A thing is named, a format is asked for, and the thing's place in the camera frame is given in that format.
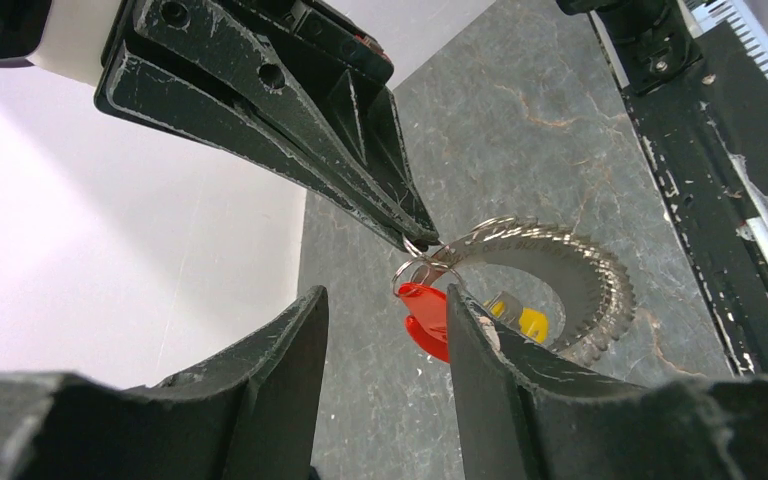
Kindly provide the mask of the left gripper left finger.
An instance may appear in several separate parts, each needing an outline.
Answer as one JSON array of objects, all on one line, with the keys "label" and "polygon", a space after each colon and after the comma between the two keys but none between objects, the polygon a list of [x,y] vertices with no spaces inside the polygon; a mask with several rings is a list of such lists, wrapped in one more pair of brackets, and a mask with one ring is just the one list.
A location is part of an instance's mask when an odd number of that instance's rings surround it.
[{"label": "left gripper left finger", "polygon": [[0,373],[0,479],[312,479],[328,327],[315,286],[155,386]]}]

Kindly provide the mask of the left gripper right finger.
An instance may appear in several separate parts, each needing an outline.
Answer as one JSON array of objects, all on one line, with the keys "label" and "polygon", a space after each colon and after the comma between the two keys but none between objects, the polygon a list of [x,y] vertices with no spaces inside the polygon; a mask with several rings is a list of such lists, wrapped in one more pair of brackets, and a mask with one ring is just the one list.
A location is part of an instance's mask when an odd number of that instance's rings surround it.
[{"label": "left gripper right finger", "polygon": [[570,362],[447,291],[469,479],[768,479],[768,375],[644,387]]}]

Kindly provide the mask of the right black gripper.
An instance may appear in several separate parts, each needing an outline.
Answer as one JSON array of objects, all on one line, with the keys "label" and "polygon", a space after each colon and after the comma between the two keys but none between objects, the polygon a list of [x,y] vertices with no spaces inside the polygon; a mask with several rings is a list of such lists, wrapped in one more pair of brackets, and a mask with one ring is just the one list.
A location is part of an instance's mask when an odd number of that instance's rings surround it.
[{"label": "right black gripper", "polygon": [[393,63],[326,2],[124,1],[101,63],[100,111],[246,159],[398,248],[440,243]]}]

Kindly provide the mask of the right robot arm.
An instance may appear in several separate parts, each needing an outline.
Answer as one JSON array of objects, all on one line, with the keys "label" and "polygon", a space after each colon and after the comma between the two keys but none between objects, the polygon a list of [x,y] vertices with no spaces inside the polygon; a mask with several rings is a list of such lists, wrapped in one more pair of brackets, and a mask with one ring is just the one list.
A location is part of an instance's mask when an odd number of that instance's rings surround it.
[{"label": "right robot arm", "polygon": [[391,245],[438,231],[380,44],[322,1],[0,1],[0,68],[92,86],[110,116],[226,151]]}]

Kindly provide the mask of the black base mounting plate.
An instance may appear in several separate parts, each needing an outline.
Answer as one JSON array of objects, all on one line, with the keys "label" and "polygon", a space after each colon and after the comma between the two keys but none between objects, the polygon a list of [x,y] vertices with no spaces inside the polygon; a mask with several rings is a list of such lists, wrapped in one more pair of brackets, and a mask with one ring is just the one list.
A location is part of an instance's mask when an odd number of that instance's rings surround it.
[{"label": "black base mounting plate", "polygon": [[733,371],[768,373],[768,83],[684,1],[563,1],[614,70]]}]

